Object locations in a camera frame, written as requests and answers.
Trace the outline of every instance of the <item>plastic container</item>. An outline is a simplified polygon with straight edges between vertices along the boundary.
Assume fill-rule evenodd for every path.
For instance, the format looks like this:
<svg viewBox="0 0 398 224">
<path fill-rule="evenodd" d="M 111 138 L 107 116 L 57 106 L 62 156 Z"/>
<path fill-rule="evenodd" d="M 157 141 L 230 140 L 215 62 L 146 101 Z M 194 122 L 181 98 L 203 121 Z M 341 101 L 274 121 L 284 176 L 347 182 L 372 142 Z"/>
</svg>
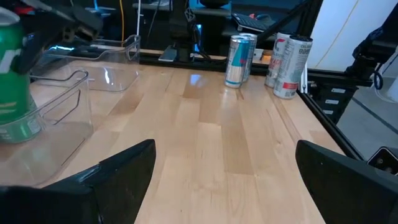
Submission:
<svg viewBox="0 0 398 224">
<path fill-rule="evenodd" d="M 52 81 L 41 78 L 37 83 Z M 31 84 L 30 92 L 37 109 L 0 126 L 6 129 L 34 117 L 41 129 L 30 140 L 19 144 L 0 142 L 0 185 L 46 183 L 93 134 L 88 73 L 76 71 L 63 84 L 70 87 Z"/>
<path fill-rule="evenodd" d="M 52 47 L 32 69 L 32 74 L 65 79 L 75 70 L 86 70 L 91 90 L 123 91 L 138 76 L 140 39 L 131 35 L 124 42 L 96 40 L 90 46 L 75 49 Z"/>
</svg>

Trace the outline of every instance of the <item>black equipment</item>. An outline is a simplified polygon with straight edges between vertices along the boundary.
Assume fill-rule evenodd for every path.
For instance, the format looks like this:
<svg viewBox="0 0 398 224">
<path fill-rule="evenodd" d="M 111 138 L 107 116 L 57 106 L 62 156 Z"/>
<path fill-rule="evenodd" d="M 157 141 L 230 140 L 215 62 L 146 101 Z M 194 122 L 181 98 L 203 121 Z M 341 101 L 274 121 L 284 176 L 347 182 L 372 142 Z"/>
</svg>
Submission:
<svg viewBox="0 0 398 224">
<path fill-rule="evenodd" d="M 145 140 L 42 189 L 0 187 L 0 223 L 134 223 L 155 158 Z"/>
<path fill-rule="evenodd" d="M 355 61 L 352 66 L 346 69 L 345 73 L 347 75 L 369 79 L 375 73 L 375 87 L 377 89 L 382 88 L 382 78 L 378 74 L 378 70 L 395 53 L 398 46 L 398 32 L 395 30 L 397 21 L 398 5 L 395 6 L 383 25 L 371 32 L 355 48 L 353 52 Z"/>
<path fill-rule="evenodd" d="M 250 16 L 239 13 L 232 13 L 232 17 L 238 24 L 238 31 L 242 31 L 243 29 L 249 29 L 256 32 L 264 32 L 269 28 L 269 26 L 265 25 L 261 21 L 258 21 L 257 19 L 251 18 Z"/>
<path fill-rule="evenodd" d="M 299 141 L 302 179 L 327 224 L 398 223 L 398 178 L 308 141 Z"/>
<path fill-rule="evenodd" d="M 8 8 L 15 4 L 10 0 L 2 3 Z M 17 73 L 27 73 L 38 61 L 44 50 L 60 41 L 71 42 L 75 36 L 95 40 L 103 27 L 103 21 L 81 6 L 50 6 L 39 0 L 21 0 L 35 9 L 35 16 L 21 17 L 22 25 L 33 37 L 27 42 L 19 57 Z"/>
<path fill-rule="evenodd" d="M 368 160 L 368 164 L 393 175 L 398 175 L 398 149 L 393 147 L 380 147 Z"/>
<path fill-rule="evenodd" d="M 229 3 L 229 0 L 200 0 L 200 3 L 208 8 L 217 9 Z"/>
<path fill-rule="evenodd" d="M 170 35 L 177 49 L 176 60 L 190 62 L 193 45 L 198 42 L 199 31 L 196 28 L 196 17 L 186 5 L 185 0 L 174 0 L 170 15 Z"/>
</svg>

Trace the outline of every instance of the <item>energy drink can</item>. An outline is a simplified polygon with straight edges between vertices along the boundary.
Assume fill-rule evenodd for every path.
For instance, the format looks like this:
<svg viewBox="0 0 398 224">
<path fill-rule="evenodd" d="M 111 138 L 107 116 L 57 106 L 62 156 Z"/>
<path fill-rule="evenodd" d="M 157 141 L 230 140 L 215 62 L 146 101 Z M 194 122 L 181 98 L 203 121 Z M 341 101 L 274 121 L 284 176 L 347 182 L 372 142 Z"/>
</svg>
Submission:
<svg viewBox="0 0 398 224">
<path fill-rule="evenodd" d="M 253 63 L 254 51 L 257 45 L 257 35 L 255 34 L 248 34 L 248 33 L 240 33 L 239 35 L 243 37 L 248 37 L 250 39 L 250 47 L 249 47 L 249 54 L 248 60 L 246 62 L 246 69 L 243 75 L 243 82 L 247 82 L 250 76 L 251 65 Z"/>
<path fill-rule="evenodd" d="M 31 139 L 41 128 L 29 95 L 29 74 L 16 73 L 24 46 L 19 16 L 0 7 L 0 141 L 17 143 Z"/>
<path fill-rule="evenodd" d="M 294 97 L 311 47 L 312 39 L 309 37 L 291 35 L 287 40 L 282 65 L 274 87 L 276 96 L 284 99 Z"/>
<path fill-rule="evenodd" d="M 250 38 L 241 35 L 231 36 L 224 82 L 226 86 L 239 88 L 242 85 L 249 48 Z"/>
<path fill-rule="evenodd" d="M 272 50 L 271 61 L 268 66 L 266 76 L 266 85 L 273 88 L 275 86 L 276 78 L 278 77 L 279 68 L 282 64 L 282 56 L 284 54 L 287 40 L 291 34 L 279 32 L 276 35 L 274 49 Z"/>
</svg>

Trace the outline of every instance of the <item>keyboard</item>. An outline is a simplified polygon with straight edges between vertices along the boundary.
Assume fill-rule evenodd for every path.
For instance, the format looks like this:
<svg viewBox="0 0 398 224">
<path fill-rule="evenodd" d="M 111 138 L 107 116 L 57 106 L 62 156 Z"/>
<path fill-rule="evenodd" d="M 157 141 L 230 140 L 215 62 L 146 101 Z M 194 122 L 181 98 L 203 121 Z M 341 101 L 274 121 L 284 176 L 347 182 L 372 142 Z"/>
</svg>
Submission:
<svg viewBox="0 0 398 224">
<path fill-rule="evenodd" d="M 261 21 L 253 19 L 250 16 L 246 16 L 244 14 L 232 13 L 232 17 L 238 24 L 238 31 L 240 32 L 243 30 L 243 28 L 258 32 L 264 32 L 269 27 Z"/>
</svg>

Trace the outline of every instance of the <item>can lid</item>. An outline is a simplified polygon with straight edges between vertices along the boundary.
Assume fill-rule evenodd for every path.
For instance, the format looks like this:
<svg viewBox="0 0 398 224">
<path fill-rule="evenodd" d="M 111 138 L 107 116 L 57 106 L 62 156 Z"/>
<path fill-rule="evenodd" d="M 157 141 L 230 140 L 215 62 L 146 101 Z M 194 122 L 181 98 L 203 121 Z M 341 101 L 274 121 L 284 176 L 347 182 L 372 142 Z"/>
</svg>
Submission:
<svg viewBox="0 0 398 224">
<path fill-rule="evenodd" d="M 294 35 L 294 32 L 286 31 L 286 30 L 280 30 L 278 33 L 279 34 L 285 34 L 285 35 Z"/>
<path fill-rule="evenodd" d="M 243 36 L 243 37 L 250 37 L 250 38 L 257 38 L 256 34 L 250 34 L 250 33 L 240 33 L 239 35 Z"/>
<path fill-rule="evenodd" d="M 19 16 L 8 9 L 0 7 L 0 26 L 9 26 L 19 22 Z"/>
<path fill-rule="evenodd" d="M 312 38 L 301 36 L 301 35 L 291 35 L 290 38 L 293 40 L 312 42 Z"/>
<path fill-rule="evenodd" d="M 231 40 L 235 40 L 235 41 L 238 41 L 238 42 L 249 42 L 250 38 L 249 37 L 244 37 L 244 36 L 241 36 L 241 35 L 232 35 L 231 36 Z"/>
</svg>

